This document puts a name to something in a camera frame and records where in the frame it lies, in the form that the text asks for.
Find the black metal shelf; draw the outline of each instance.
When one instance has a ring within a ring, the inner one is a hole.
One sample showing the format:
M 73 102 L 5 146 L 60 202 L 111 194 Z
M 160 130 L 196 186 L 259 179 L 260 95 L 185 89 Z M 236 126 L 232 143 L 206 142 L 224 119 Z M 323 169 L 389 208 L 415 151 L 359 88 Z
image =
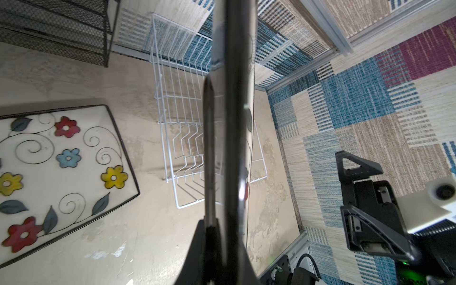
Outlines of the black metal shelf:
M 111 29 L 108 0 L 2 0 L 0 41 L 107 67 L 113 3 Z

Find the black mechanism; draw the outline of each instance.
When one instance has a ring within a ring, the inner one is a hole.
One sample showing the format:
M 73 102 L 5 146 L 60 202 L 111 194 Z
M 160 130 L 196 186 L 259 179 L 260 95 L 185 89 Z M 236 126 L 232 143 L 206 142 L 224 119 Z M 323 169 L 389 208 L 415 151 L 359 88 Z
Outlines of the black mechanism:
M 359 167 L 345 169 L 344 159 L 357 163 Z M 336 153 L 336 164 L 349 250 L 394 259 L 397 281 L 401 285 L 430 284 L 427 276 L 437 276 L 444 281 L 456 277 L 454 223 L 444 220 L 408 234 L 390 183 L 368 180 L 370 176 L 383 174 L 380 164 L 346 151 Z M 437 196 L 442 200 L 454 194 L 451 185 L 437 190 Z
M 311 260 L 316 275 L 305 268 L 299 267 L 301 261 L 306 257 Z M 288 255 L 284 254 L 268 271 L 259 277 L 263 285 L 314 285 L 320 279 L 320 272 L 310 254 L 303 254 L 294 270 L 291 268 Z
M 0 41 L 108 66 L 120 0 L 1 0 Z
M 360 166 L 344 169 L 343 159 Z M 393 189 L 387 181 L 360 181 L 383 174 L 377 162 L 346 151 L 336 153 L 337 171 L 342 188 L 341 207 L 347 246 L 393 259 L 415 262 L 419 252 L 409 241 Z

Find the carpet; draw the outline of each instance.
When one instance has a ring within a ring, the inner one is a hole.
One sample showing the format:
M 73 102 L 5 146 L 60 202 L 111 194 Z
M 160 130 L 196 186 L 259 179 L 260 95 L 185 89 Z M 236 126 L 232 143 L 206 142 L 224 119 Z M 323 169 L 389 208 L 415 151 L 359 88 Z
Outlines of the carpet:
M 456 174 L 456 18 L 338 73 L 269 93 L 298 224 L 332 284 L 396 284 L 394 262 L 350 252 L 335 152 L 380 163 L 396 196 Z

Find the wire dish rack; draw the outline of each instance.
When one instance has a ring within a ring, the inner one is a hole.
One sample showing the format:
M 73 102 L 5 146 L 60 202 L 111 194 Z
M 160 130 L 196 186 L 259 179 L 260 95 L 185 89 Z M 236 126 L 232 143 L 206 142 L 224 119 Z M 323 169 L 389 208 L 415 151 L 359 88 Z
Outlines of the wire dish rack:
M 172 183 L 176 207 L 182 209 L 204 201 L 202 87 L 211 69 L 212 39 L 158 14 L 151 17 L 147 45 L 154 66 L 164 181 Z M 268 175 L 255 121 L 254 132 L 250 183 Z

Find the metal swirl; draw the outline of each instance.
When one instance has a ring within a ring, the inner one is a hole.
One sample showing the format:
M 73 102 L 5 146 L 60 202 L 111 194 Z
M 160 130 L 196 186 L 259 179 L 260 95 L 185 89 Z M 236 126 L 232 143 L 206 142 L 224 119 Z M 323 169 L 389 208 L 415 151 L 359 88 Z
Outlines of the metal swirl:
M 116 154 L 120 158 L 120 154 L 117 153 L 113 148 L 111 147 L 104 147 L 97 151 L 97 154 L 95 156 L 95 160 L 101 164 L 101 165 L 106 165 L 109 164 L 112 160 L 112 154 Z
M 16 158 L 27 164 L 40 164 L 48 161 L 54 154 L 54 144 L 40 134 L 22 133 L 9 137 L 19 140 L 16 146 Z
M 72 214 L 75 212 L 75 216 L 77 215 L 78 217 L 74 220 L 74 223 L 78 221 L 78 219 L 81 217 L 82 213 L 84 212 L 86 206 L 86 201 L 84 197 L 79 194 L 79 193 L 70 193 L 66 196 L 64 196 L 59 204 L 58 204 L 58 209 L 62 214 Z
M 97 126 L 88 129 L 84 133 L 83 141 L 87 146 L 98 146 L 101 143 L 100 136 L 102 136 L 103 134 L 110 134 L 113 137 L 115 144 L 117 145 L 119 150 L 117 151 L 109 146 L 101 148 L 97 151 L 97 154 L 95 156 L 96 162 L 101 165 L 106 165 L 112 161 L 112 158 L 115 155 L 120 158 L 120 165 L 122 165 L 122 150 L 120 148 L 120 143 L 119 141 L 117 141 L 117 137 L 107 128 Z
M 50 126 L 50 128 L 52 128 L 56 123 L 56 117 L 54 117 L 54 115 L 51 113 L 39 114 L 38 122 L 40 122 L 41 124 L 48 124 Z

